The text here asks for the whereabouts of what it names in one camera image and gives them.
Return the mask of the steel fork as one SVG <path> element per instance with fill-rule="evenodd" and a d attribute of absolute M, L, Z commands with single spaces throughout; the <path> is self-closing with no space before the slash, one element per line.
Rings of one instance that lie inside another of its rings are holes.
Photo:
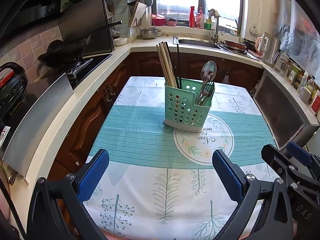
<path fill-rule="evenodd" d="M 204 104 L 204 100 L 207 97 L 211 96 L 213 92 L 214 92 L 214 81 L 209 81 L 201 89 L 201 94 L 197 104 L 202 106 Z"/>

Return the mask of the large steel spoon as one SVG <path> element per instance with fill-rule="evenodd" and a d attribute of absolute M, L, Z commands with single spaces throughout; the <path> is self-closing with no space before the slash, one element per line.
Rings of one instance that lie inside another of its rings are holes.
<path fill-rule="evenodd" d="M 201 89 L 204 87 L 204 85 L 209 82 L 209 81 L 214 81 L 215 77 L 217 74 L 217 66 L 214 61 L 208 61 L 204 64 L 201 70 L 201 79 L 203 81 L 202 86 L 200 88 L 200 91 L 198 92 L 196 99 L 195 99 L 195 104 L 198 105 L 198 100 L 201 94 Z"/>

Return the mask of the brown chopstick red band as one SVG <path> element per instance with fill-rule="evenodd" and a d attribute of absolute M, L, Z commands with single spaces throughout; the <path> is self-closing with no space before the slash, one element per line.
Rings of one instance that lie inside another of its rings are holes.
<path fill-rule="evenodd" d="M 169 74 L 169 77 L 170 77 L 170 80 L 171 80 L 171 86 L 174 87 L 172 85 L 172 75 L 171 75 L 171 71 L 170 71 L 170 67 L 169 67 L 169 64 L 168 64 L 168 60 L 167 60 L 167 56 L 166 56 L 166 53 L 165 53 L 165 50 L 164 50 L 164 46 L 163 46 L 163 42 L 160 42 L 159 43 L 159 46 L 161 48 L 161 53 L 162 53 L 162 56 L 163 56 L 163 60 L 165 62 L 165 65 L 167 67 L 167 70 L 168 70 L 168 74 Z"/>

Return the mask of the black chopstick gold band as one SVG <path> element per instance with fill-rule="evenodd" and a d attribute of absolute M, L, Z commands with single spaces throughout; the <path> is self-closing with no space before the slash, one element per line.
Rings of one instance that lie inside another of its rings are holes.
<path fill-rule="evenodd" d="M 180 74 L 180 50 L 179 50 L 179 45 L 176 44 L 176 48 L 177 48 L 177 73 L 178 73 L 178 88 L 181 89 L 182 88 L 182 83 L 181 83 L 181 74 Z"/>

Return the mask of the bamboo chopstick plain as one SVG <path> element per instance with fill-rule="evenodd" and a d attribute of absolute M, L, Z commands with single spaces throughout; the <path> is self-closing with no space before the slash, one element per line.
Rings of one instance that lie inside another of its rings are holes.
<path fill-rule="evenodd" d="M 162 53 L 161 53 L 161 48 L 160 48 L 159 45 L 156 45 L 156 47 L 157 47 L 159 59 L 160 59 L 160 62 L 161 62 L 163 75 L 165 77 L 165 81 L 166 81 L 167 85 L 171 87 L 171 80 L 170 80 L 170 77 L 169 77 L 168 70 L 167 70 L 167 67 L 165 65 L 165 62 L 163 60 L 163 56 L 162 56 Z"/>

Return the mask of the steel kitchen sink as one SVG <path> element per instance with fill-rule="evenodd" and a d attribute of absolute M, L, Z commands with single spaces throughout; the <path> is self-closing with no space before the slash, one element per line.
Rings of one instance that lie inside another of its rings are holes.
<path fill-rule="evenodd" d="M 192 38 L 192 37 L 173 37 L 173 44 L 178 45 L 186 45 L 186 46 L 199 46 L 199 47 L 206 47 L 206 48 L 213 48 L 213 49 L 222 49 L 221 46 L 214 43 L 210 40 L 202 40 L 199 38 Z"/>

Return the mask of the steel kitchen faucet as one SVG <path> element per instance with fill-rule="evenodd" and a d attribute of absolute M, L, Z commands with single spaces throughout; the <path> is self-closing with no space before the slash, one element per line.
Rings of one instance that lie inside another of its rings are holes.
<path fill-rule="evenodd" d="M 215 9 L 210 9 L 210 11 L 208 11 L 208 19 L 212 20 L 212 18 L 214 19 L 214 35 L 211 35 L 211 40 L 215 43 L 217 43 L 219 41 L 219 19 L 220 19 L 220 15 L 218 13 L 217 10 Z"/>

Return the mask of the white mug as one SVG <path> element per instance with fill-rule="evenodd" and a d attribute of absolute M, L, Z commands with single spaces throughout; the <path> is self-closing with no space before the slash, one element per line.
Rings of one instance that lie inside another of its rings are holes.
<path fill-rule="evenodd" d="M 301 87 L 299 89 L 299 97 L 307 105 L 311 98 L 310 90 L 308 90 L 306 87 Z"/>

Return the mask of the green plastic utensil holder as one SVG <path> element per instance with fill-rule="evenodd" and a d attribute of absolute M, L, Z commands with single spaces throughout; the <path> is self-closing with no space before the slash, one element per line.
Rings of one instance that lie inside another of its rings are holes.
<path fill-rule="evenodd" d="M 196 96 L 202 82 L 199 80 L 182 79 L 182 88 L 164 85 L 164 123 L 187 132 L 200 132 L 212 106 L 212 98 L 205 105 L 197 105 Z"/>

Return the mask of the red pan by sink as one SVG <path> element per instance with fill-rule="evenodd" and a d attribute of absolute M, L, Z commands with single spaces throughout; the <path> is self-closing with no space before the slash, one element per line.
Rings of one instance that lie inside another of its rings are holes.
<path fill-rule="evenodd" d="M 247 50 L 247 46 L 245 44 L 243 44 L 243 43 L 234 42 L 234 41 L 231 41 L 231 40 L 224 40 L 224 44 L 226 46 L 235 48 L 237 50 Z"/>

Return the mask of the white small bowl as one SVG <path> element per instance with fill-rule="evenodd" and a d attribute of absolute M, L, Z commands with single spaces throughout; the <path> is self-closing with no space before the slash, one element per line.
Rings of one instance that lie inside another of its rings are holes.
<path fill-rule="evenodd" d="M 127 37 L 119 37 L 114 39 L 114 45 L 119 47 L 119 46 L 123 46 L 125 44 L 127 44 Z"/>

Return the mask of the black range hood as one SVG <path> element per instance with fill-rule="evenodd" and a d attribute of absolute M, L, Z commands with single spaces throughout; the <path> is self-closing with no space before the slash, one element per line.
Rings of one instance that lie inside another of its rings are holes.
<path fill-rule="evenodd" d="M 108 24 L 105 0 L 84 0 L 71 5 L 62 12 L 58 24 L 62 39 L 66 43 L 88 37 L 95 29 Z M 111 31 L 106 28 L 91 37 L 82 56 L 107 54 L 113 50 Z"/>

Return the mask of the steel pot on counter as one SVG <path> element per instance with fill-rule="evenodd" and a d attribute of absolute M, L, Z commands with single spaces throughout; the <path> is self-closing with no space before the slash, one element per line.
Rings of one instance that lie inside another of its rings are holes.
<path fill-rule="evenodd" d="M 145 40 L 157 38 L 162 35 L 161 31 L 156 27 L 148 27 L 140 29 L 140 37 Z"/>

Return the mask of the pink soap bottle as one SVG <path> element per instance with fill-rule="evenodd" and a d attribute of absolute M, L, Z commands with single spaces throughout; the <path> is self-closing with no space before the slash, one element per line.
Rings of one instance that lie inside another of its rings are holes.
<path fill-rule="evenodd" d="M 198 13 L 196 15 L 196 27 L 198 29 L 204 28 L 204 22 L 205 22 L 205 15 L 203 13 L 203 8 L 199 7 Z"/>

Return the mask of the wooden cutting board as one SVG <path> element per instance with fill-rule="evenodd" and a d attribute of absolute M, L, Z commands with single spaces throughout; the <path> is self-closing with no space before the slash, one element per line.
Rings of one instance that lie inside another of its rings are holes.
<path fill-rule="evenodd" d="M 137 27 L 141 25 L 142 18 L 145 14 L 147 5 L 141 2 L 136 2 L 133 9 L 131 19 L 129 21 L 129 28 Z"/>

